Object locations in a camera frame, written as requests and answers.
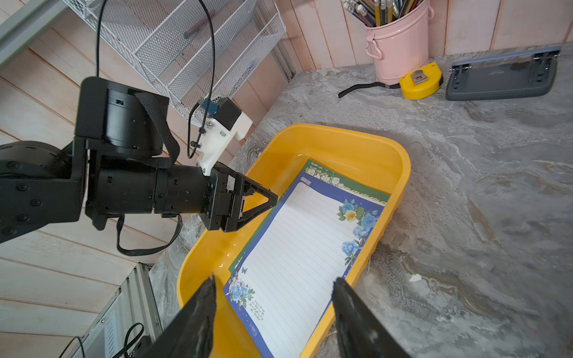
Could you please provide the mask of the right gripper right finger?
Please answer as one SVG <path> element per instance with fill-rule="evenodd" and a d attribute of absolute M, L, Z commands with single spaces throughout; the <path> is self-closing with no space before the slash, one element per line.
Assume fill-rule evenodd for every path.
<path fill-rule="evenodd" d="M 344 278 L 334 281 L 331 301 L 340 356 L 410 357 Z"/>

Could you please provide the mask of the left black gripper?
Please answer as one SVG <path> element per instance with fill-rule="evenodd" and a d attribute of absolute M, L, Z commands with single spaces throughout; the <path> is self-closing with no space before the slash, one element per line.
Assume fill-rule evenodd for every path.
<path fill-rule="evenodd" d="M 232 188 L 228 189 L 228 179 Z M 221 162 L 210 175 L 197 166 L 152 168 L 104 156 L 90 169 L 85 213 L 101 231 L 110 218 L 128 214 L 198 213 L 209 231 L 239 231 L 272 209 L 278 196 Z"/>

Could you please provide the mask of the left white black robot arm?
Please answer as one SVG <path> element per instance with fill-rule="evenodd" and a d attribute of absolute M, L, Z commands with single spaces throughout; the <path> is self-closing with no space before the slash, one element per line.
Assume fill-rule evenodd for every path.
<path fill-rule="evenodd" d="M 201 130 L 196 166 L 178 164 L 170 100 L 99 77 L 85 78 L 70 144 L 20 141 L 1 147 L 1 241 L 81 214 L 103 230 L 109 219 L 200 216 L 209 231 L 235 232 L 276 206 L 271 190 L 219 162 L 225 147 Z"/>

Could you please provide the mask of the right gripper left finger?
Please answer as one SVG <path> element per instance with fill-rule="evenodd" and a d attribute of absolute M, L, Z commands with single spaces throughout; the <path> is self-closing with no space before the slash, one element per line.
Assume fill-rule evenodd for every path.
<path fill-rule="evenodd" d="M 142 357 L 209 357 L 214 344 L 216 280 L 210 276 L 195 291 Z"/>

